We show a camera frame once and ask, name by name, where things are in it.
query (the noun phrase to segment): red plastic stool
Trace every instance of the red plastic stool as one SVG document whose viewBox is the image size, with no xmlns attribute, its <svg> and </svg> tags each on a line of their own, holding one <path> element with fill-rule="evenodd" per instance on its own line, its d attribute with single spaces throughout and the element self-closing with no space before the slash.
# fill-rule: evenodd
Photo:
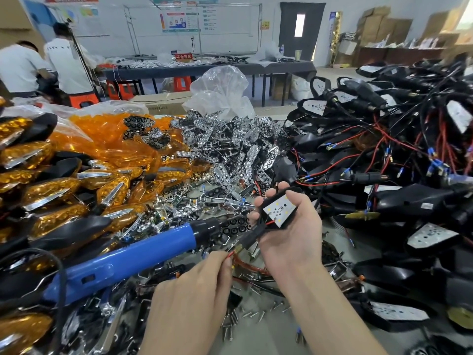
<svg viewBox="0 0 473 355">
<path fill-rule="evenodd" d="M 81 95 L 69 95 L 70 105 L 74 108 L 83 108 L 99 103 L 95 93 L 87 93 Z"/>
<path fill-rule="evenodd" d="M 174 77 L 174 92 L 184 92 L 191 90 L 191 78 L 186 77 Z"/>
<path fill-rule="evenodd" d="M 132 85 L 130 85 L 129 83 L 118 84 L 118 88 L 120 89 L 121 99 L 124 101 L 129 101 L 135 96 L 133 95 Z M 120 95 L 116 93 L 113 82 L 108 81 L 108 80 L 107 80 L 107 91 L 108 91 L 108 96 L 110 97 L 110 99 L 120 100 Z"/>
</svg>

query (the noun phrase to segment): man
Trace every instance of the man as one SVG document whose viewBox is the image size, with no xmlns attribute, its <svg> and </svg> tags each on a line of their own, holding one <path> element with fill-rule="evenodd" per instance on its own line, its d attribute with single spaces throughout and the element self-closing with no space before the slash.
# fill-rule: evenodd
<svg viewBox="0 0 473 355">
<path fill-rule="evenodd" d="M 49 65 L 38 53 L 38 47 L 29 41 L 0 50 L 0 79 L 12 97 L 33 97 L 38 90 L 37 75 L 54 78 L 47 71 Z"/>
<path fill-rule="evenodd" d="M 275 194 L 274 188 L 266 191 L 267 197 Z M 309 197 L 286 195 L 298 207 L 294 220 L 287 229 L 263 235 L 259 247 L 312 352 L 387 355 L 322 265 L 322 220 Z M 259 211 L 263 197 L 254 204 Z M 257 211 L 249 215 L 253 224 Z M 231 258 L 215 251 L 178 279 L 160 283 L 139 355 L 207 355 L 226 314 L 232 281 Z"/>
<path fill-rule="evenodd" d="M 72 34 L 67 24 L 53 25 L 56 38 L 44 45 L 45 59 L 57 71 L 59 89 L 67 95 L 92 94 L 95 86 L 89 79 L 82 61 L 72 43 Z M 97 67 L 87 50 L 80 46 L 86 66 Z"/>
</svg>

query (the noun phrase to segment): white wall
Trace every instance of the white wall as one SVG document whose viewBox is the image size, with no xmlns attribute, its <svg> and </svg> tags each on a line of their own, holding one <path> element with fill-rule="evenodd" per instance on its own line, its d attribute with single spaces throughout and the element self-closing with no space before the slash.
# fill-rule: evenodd
<svg viewBox="0 0 473 355">
<path fill-rule="evenodd" d="M 123 5 L 140 6 L 149 5 L 149 0 L 99 0 L 100 12 L 110 37 L 81 38 L 80 42 L 91 52 L 101 53 L 104 56 L 119 56 L 133 53 L 129 31 L 123 16 Z M 263 4 L 263 20 L 270 21 L 270 29 L 263 31 L 263 43 L 274 40 L 278 43 L 281 9 L 280 2 L 315 2 L 326 3 L 323 20 L 317 38 L 315 65 L 322 66 L 327 59 L 329 49 L 329 25 L 328 18 L 331 11 L 343 11 L 341 31 L 355 31 L 358 19 L 364 10 L 371 7 L 389 5 L 391 6 L 391 17 L 413 18 L 409 37 L 418 37 L 422 34 L 429 16 L 434 12 L 448 10 L 458 7 L 463 0 L 220 0 L 221 3 L 250 2 Z M 158 20 L 147 17 L 150 27 L 155 27 Z M 183 47 L 188 45 L 186 38 L 180 35 L 171 37 L 182 37 Z"/>
</svg>

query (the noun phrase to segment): blue soldering iron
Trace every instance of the blue soldering iron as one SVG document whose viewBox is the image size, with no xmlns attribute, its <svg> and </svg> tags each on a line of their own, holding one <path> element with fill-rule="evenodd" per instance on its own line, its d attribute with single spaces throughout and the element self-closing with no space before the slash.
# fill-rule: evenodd
<svg viewBox="0 0 473 355">
<path fill-rule="evenodd" d="M 66 269 L 66 305 L 208 243 L 220 225 L 217 218 L 195 220 Z M 43 298 L 57 302 L 59 288 L 56 274 Z"/>
</svg>

